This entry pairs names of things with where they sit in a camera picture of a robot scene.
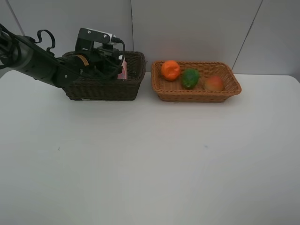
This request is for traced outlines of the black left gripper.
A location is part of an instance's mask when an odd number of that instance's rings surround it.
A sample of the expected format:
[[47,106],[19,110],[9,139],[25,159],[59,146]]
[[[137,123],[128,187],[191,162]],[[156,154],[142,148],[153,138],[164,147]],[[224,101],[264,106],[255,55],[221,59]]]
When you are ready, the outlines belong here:
[[78,70],[82,78],[116,80],[122,72],[121,52],[112,45],[102,45],[90,51],[67,52],[60,60],[63,65]]

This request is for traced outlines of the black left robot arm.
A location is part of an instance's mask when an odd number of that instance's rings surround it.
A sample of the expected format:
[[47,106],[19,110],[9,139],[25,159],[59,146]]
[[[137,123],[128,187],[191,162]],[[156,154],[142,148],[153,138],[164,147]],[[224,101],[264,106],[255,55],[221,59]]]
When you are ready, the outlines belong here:
[[[39,47],[42,32],[47,33],[52,42],[46,50]],[[125,43],[114,34],[80,28],[75,51],[57,58],[51,51],[56,46],[53,34],[39,30],[37,38],[15,35],[2,25],[0,68],[16,70],[58,88],[68,87],[79,78],[96,81],[116,79],[122,72],[125,56],[114,45]]]

